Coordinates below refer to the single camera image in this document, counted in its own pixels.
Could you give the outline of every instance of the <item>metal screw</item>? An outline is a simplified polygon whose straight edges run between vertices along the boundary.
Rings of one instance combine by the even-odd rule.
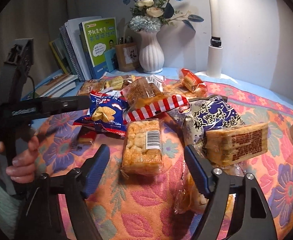
[[[222,170],[219,169],[219,168],[215,168],[215,169],[213,170],[213,172],[214,172],[215,174],[217,174],[217,175],[220,175],[220,174],[222,173]]]
[[[248,173],[246,176],[247,176],[248,179],[254,179],[254,175],[251,174],[251,173]]]
[[[40,174],[40,179],[46,179],[48,177],[48,174],[42,173]]]
[[[76,173],[79,173],[81,171],[80,168],[73,168],[73,170],[76,172]]]

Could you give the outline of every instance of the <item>human hand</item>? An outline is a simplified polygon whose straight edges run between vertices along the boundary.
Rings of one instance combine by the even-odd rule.
[[[28,149],[17,155],[12,160],[12,166],[6,168],[6,174],[18,183],[29,183],[34,180],[36,166],[34,162],[38,157],[39,140],[33,136],[28,142]],[[5,150],[3,142],[0,142],[0,153]]]

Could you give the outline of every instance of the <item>white wall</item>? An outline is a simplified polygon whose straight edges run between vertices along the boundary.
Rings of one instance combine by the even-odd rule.
[[[116,16],[119,33],[131,18],[122,0],[75,0],[79,16]],[[211,23],[208,0],[173,1],[205,19],[194,35],[183,23],[164,26],[158,40],[166,67],[205,71]],[[293,13],[283,0],[219,0],[223,73],[271,89],[293,100]],[[127,31],[139,41],[139,35]]]

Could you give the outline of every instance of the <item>gray curtain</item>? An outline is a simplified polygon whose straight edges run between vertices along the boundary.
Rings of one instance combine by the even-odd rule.
[[[58,37],[59,27],[68,19],[67,0],[11,0],[0,14],[0,71],[14,39],[34,38],[35,83],[58,69],[49,41]],[[30,80],[23,94],[32,90]]]

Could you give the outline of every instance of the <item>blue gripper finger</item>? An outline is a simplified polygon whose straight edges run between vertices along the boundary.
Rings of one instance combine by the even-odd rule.
[[[211,163],[206,158],[200,157],[193,145],[185,147],[184,160],[199,193],[203,194],[206,198],[210,198],[215,187],[211,173],[213,169]]]
[[[85,176],[85,185],[82,190],[84,198],[88,198],[97,189],[109,159],[110,149],[107,145],[102,144],[95,155],[82,165],[82,175]]]

